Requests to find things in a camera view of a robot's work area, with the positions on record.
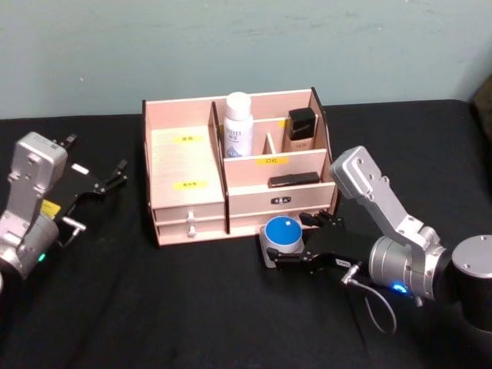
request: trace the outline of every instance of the white label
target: white label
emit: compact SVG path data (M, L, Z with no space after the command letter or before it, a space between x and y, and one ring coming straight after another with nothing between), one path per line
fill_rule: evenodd
M337 265L340 265L341 267L346 267L346 268L350 268L352 266L352 264L349 263L348 261L340 260L340 259L335 259L335 263L337 263Z
M83 175L87 175L89 173L89 170L82 167L81 165L78 164L73 164L71 167L74 171L78 171L79 173L82 173Z
M231 121L224 123L224 153L226 158L239 158L252 155L253 126L252 120Z

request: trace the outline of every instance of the white bottle cap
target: white bottle cap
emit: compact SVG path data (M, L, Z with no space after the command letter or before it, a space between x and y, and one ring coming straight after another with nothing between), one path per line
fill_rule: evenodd
M227 98L225 115L233 121L242 121L251 115L251 98L244 92L233 92Z

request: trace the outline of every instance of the blue led light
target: blue led light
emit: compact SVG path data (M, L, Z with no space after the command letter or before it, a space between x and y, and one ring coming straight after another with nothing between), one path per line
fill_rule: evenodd
M403 284L401 284L401 283L393 283L393 285L391 286L391 288L394 289L396 292L399 292L401 294L408 293L407 288Z

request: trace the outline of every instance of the drawer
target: drawer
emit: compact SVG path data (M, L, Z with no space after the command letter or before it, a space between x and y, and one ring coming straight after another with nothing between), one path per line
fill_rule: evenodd
M291 218L299 219L299 214L304 212L304 213L310 213L310 214L315 214L318 213L320 210L326 210L330 207L330 205L320 205L315 208L302 208L302 209L291 209L291 210L286 210L286 211L269 211L269 212L264 212L264 213L252 213L252 214L241 214L241 215L235 215L234 217L231 217L231 233L244 233L244 230L246 229L247 232L254 232L257 233L260 229L260 227L264 226L267 224L267 222L277 216L288 216Z
M196 238L202 232L225 231L225 217L158 224L159 237L184 235Z
M240 214L316 208L330 204L334 188L333 182L284 188L237 188L229 193L229 211L231 217L234 217Z
M175 208L154 209L155 223L165 221L183 221L188 217L189 212L193 212L194 217L200 218L225 218L224 202L210 204L190 204Z

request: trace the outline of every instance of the black cloth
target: black cloth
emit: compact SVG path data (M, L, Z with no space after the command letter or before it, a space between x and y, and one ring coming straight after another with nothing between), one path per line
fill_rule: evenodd
M492 228L488 148L468 105L425 101L326 107L333 156L364 145L410 214L452 248ZM159 249L145 200L141 116L0 121L0 209L15 141L29 131L79 136L71 158L104 178L129 161L129 182L73 218L88 225L48 253L0 306L1 368L490 367L492 339L458 306L385 294L398 319L378 332L363 294L336 271L287 275L262 267L254 238ZM341 199L351 231L381 235ZM384 311L378 312L387 321Z

